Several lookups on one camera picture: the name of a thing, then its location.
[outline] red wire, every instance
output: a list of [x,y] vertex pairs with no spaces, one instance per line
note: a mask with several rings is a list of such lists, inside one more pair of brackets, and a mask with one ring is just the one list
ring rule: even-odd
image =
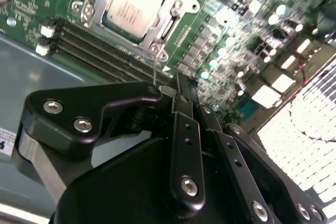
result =
[[[289,38],[289,41],[290,41],[291,44],[293,44],[293,40],[291,38]],[[293,102],[293,100],[301,93],[301,91],[303,90],[303,88],[307,85],[305,63],[302,60],[300,54],[297,52],[297,50],[298,50],[298,48],[294,49],[293,55],[300,61],[299,70],[301,70],[301,72],[302,72],[303,82],[302,82],[301,88],[292,96],[291,102]]]

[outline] silver screw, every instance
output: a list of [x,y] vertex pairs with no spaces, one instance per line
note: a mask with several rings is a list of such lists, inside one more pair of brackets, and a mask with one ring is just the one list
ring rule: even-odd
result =
[[43,109],[50,114],[59,114],[63,111],[63,106],[56,101],[47,101],[43,104]]
[[205,111],[207,114],[211,114],[211,110],[210,110],[208,107],[204,107],[204,111]]
[[14,18],[7,18],[6,22],[7,22],[7,25],[11,27],[16,26],[16,20]]
[[92,5],[87,5],[84,10],[85,14],[88,16],[92,16],[94,14],[94,11],[95,9],[93,8]]
[[268,214],[265,208],[257,201],[253,201],[252,208],[254,213],[259,217],[260,220],[266,222],[268,220]]
[[190,178],[182,178],[181,180],[182,190],[189,196],[196,196],[198,188],[196,183]]
[[159,61],[161,61],[161,62],[168,61],[168,59],[169,59],[168,54],[165,54],[164,52],[162,52],[162,53],[159,55]]
[[298,204],[298,209],[300,214],[306,219],[306,220],[310,220],[310,215],[308,213],[308,211],[301,205]]
[[182,101],[184,101],[184,102],[188,102],[187,99],[184,97],[184,95],[181,94],[181,95],[180,95],[180,98],[181,98]]
[[323,220],[322,215],[316,210],[316,208],[314,206],[310,207],[311,211],[313,212],[313,214],[319,219],[319,220]]
[[160,51],[159,44],[156,44],[156,43],[152,44],[151,47],[150,47],[150,51],[153,54],[157,54]]
[[91,122],[85,118],[78,118],[74,121],[73,124],[75,129],[82,133],[88,133],[89,131],[92,130]]

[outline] black metal plate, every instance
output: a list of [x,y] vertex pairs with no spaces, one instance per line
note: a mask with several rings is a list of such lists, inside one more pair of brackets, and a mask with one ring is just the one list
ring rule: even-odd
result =
[[230,212],[234,199],[214,159],[203,155],[205,206],[191,219],[165,207],[168,141],[147,140],[75,180],[62,196],[54,224],[86,223],[239,223]]

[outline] gray metal surface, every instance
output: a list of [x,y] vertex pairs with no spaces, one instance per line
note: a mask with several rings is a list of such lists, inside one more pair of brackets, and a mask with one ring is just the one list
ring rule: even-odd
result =
[[[0,128],[16,133],[26,96],[36,90],[97,84],[0,35]],[[50,216],[55,203],[41,185],[0,154],[0,203]]]

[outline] black bracket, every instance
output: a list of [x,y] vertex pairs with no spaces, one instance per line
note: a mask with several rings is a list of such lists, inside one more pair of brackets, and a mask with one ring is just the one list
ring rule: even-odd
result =
[[[321,208],[239,126],[227,125],[222,132],[214,112],[199,104],[194,80],[178,73],[173,82],[171,88],[176,92],[172,92],[172,97],[163,95],[146,82],[32,93],[25,102],[13,158],[23,157],[24,165],[31,162],[38,174],[31,169],[29,176],[42,180],[44,184],[55,181],[48,181],[50,176],[44,174],[45,167],[37,164],[37,160],[53,168],[53,177],[61,182],[61,187],[55,187],[56,198],[63,194],[62,190],[65,190],[63,195],[67,195],[62,196],[64,200],[57,211],[58,216],[60,209],[67,209],[69,205],[80,209],[82,215],[90,215],[83,210],[87,207],[86,202],[76,201],[72,193],[86,199],[87,195],[82,193],[86,188],[91,191],[90,197],[95,198],[95,190],[92,186],[88,189],[87,185],[95,185],[98,178],[105,184],[99,188],[100,197],[111,186],[108,183],[111,181],[123,188],[121,193],[115,188],[113,192],[113,196],[119,195],[122,201],[123,192],[130,189],[129,185],[123,187],[123,176],[129,177],[125,171],[134,169],[134,163],[138,162],[134,157],[139,157],[139,162],[146,167],[139,166],[140,170],[134,172],[141,183],[138,183],[139,189],[132,190],[135,195],[150,195],[146,206],[153,208],[149,216],[144,211],[137,212],[144,223],[157,223],[160,219],[156,215],[158,211],[167,217],[167,209],[169,218],[174,217],[172,223],[181,223],[186,218],[190,223],[198,223],[197,217],[202,220],[199,223],[205,223],[209,218],[214,220],[213,223],[222,223],[223,213],[227,212],[224,208],[232,205],[236,223],[327,223]],[[101,167],[92,169],[88,166],[87,160],[93,148],[107,132],[114,137],[141,130],[152,130],[156,138]],[[163,165],[166,162],[168,172]],[[223,175],[217,176],[212,168],[209,170],[209,167],[217,165]],[[144,172],[147,166],[156,173]],[[78,171],[65,172],[67,167]],[[141,178],[142,172],[148,177]],[[156,181],[161,181],[161,177],[164,177],[162,184],[165,186],[157,187]],[[147,192],[150,190],[148,184],[156,189]],[[227,189],[229,197],[218,199],[218,195]],[[74,199],[74,202],[67,205],[69,199]],[[118,201],[107,197],[107,205],[101,208],[106,218],[110,216],[110,201],[114,200]],[[130,197],[126,204],[139,205],[139,199]]]

